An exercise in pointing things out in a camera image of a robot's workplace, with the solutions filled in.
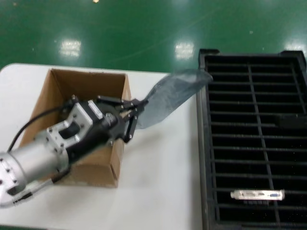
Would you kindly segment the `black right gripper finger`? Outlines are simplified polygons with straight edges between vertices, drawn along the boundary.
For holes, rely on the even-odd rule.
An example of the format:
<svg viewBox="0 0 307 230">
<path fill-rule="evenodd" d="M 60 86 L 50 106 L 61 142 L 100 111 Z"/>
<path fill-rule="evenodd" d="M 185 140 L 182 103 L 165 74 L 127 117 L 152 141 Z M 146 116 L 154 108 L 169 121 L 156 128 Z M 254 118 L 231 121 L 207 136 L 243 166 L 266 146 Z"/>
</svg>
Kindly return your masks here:
<svg viewBox="0 0 307 230">
<path fill-rule="evenodd" d="M 278 115 L 276 117 L 276 122 L 306 122 L 306 115 Z"/>
<path fill-rule="evenodd" d="M 306 129 L 307 123 L 305 121 L 281 121 L 278 126 L 283 129 Z"/>
</svg>

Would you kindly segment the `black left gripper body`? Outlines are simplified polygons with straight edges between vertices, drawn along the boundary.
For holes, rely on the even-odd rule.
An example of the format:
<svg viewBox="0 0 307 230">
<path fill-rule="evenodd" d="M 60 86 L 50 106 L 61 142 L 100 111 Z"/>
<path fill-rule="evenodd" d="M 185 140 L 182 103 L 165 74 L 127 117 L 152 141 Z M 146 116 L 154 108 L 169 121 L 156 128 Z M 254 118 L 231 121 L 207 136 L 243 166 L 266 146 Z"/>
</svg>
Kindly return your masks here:
<svg viewBox="0 0 307 230">
<path fill-rule="evenodd" d="M 74 120 L 64 129 L 64 138 L 73 138 L 73 143 L 66 147 L 69 165 L 105 146 L 110 140 L 122 138 L 125 129 L 119 111 L 110 105 L 76 105 L 69 117 L 76 114 L 76 108 L 81 108 L 81 115 L 76 118 L 85 118 L 86 121 Z"/>
</svg>

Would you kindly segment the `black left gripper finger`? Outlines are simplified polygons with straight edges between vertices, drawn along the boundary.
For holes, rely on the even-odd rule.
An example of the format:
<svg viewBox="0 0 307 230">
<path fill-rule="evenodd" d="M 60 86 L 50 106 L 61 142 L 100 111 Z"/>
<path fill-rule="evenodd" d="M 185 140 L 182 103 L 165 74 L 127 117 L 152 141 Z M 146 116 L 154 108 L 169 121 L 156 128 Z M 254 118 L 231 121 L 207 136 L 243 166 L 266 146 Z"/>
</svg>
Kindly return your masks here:
<svg viewBox="0 0 307 230">
<path fill-rule="evenodd" d="M 125 130 L 124 134 L 122 136 L 122 140 L 125 143 L 128 143 L 129 141 L 132 140 L 134 136 L 134 132 L 137 126 L 137 121 L 138 121 L 138 116 L 139 116 L 139 109 L 134 108 L 130 110 L 124 117 L 123 121 L 125 123 Z"/>
<path fill-rule="evenodd" d="M 101 95 L 97 97 L 96 102 L 100 104 L 107 104 L 119 109 L 134 108 L 138 106 L 145 106 L 147 104 L 147 100 L 139 101 L 137 99 L 133 99 L 131 101 L 128 101 L 120 98 L 107 97 Z"/>
</svg>

